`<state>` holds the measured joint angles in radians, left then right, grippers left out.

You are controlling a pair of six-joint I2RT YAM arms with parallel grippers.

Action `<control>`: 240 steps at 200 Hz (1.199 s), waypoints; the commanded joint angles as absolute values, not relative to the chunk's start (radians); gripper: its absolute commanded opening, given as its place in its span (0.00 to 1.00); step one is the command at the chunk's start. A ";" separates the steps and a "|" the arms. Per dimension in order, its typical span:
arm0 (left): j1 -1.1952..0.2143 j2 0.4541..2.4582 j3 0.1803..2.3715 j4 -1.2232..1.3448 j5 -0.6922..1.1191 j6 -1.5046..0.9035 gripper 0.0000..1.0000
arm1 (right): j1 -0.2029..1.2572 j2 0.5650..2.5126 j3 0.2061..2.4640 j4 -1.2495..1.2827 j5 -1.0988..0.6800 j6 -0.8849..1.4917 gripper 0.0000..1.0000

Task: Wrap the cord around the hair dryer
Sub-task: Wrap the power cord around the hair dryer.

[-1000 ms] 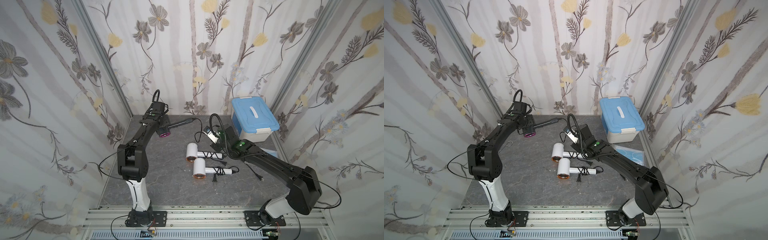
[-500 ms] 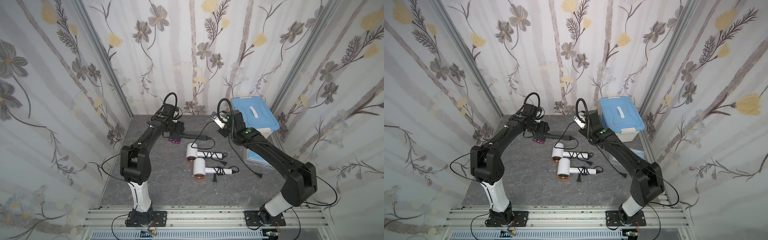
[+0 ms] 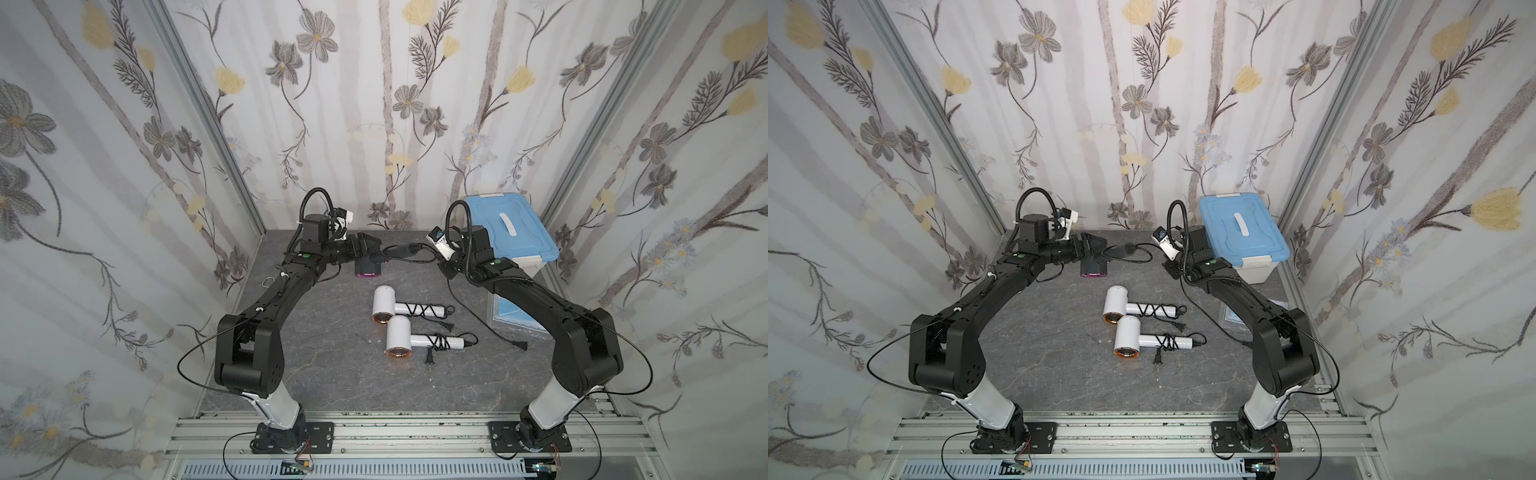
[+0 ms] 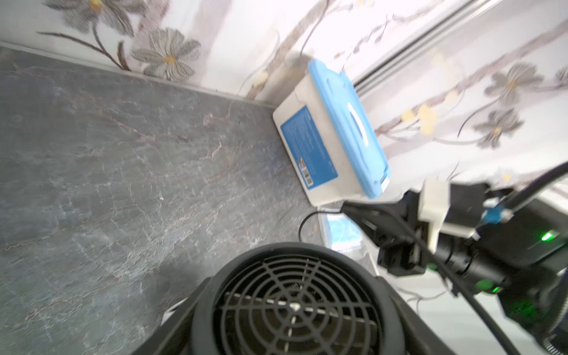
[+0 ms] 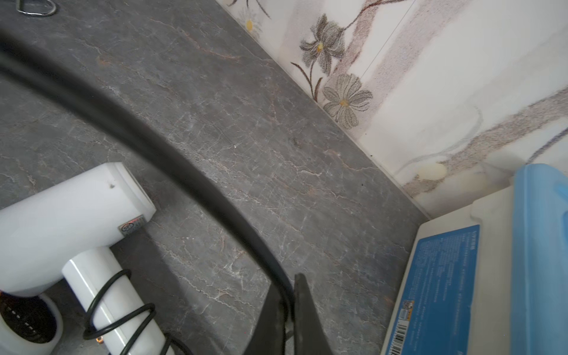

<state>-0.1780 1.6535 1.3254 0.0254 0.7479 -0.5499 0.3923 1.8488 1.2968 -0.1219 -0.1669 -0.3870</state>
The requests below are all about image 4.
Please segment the dark grey pink hair dryer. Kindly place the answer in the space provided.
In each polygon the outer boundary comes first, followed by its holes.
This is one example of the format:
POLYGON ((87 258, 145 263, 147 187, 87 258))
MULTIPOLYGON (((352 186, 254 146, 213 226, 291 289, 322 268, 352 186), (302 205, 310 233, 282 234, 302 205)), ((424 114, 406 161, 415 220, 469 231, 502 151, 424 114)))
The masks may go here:
POLYGON ((386 287, 350 258, 308 243, 247 251, 209 282, 194 354, 404 354, 386 287))

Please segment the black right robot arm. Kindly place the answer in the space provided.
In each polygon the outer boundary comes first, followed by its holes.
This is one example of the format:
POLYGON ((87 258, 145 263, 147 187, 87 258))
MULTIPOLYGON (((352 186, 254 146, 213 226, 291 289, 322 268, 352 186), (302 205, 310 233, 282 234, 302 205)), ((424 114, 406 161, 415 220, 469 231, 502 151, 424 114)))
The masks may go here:
POLYGON ((444 184, 405 192, 390 204, 346 202, 341 212, 377 245, 396 277, 446 266, 471 294, 495 294, 510 320, 550 354, 567 352, 567 216, 532 200, 488 223, 487 200, 511 189, 444 184))

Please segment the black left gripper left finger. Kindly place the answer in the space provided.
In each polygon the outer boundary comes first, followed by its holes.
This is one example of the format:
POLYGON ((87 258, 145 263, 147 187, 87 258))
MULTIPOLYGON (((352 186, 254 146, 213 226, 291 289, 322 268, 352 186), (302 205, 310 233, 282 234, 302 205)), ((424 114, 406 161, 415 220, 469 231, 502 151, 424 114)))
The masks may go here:
POLYGON ((193 316, 210 281, 210 277, 206 278, 189 297, 165 312, 161 326, 133 354, 191 354, 193 316))

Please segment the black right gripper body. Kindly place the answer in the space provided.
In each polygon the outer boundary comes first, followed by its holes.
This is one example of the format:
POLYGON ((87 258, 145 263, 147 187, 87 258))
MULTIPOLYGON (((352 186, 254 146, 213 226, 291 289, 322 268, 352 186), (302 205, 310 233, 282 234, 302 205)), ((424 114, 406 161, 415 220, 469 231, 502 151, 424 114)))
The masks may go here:
MULTIPOLYGON (((405 192, 396 203, 344 202, 344 215, 378 247, 378 265, 396 277, 423 275, 427 269, 445 265, 473 294, 497 294, 508 287, 510 266, 482 250, 477 228, 468 239, 441 234, 436 253, 427 249, 427 225, 418 221, 420 192, 405 192)), ((500 199, 510 190, 494 192, 500 199)))

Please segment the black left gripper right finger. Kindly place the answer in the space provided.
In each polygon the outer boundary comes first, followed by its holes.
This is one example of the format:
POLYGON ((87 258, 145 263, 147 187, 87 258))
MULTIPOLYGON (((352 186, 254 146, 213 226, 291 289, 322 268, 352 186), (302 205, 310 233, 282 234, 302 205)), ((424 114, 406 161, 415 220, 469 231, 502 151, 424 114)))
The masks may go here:
POLYGON ((402 299, 395 288, 384 277, 377 277, 384 285, 402 323, 407 354, 413 355, 456 355, 402 299))

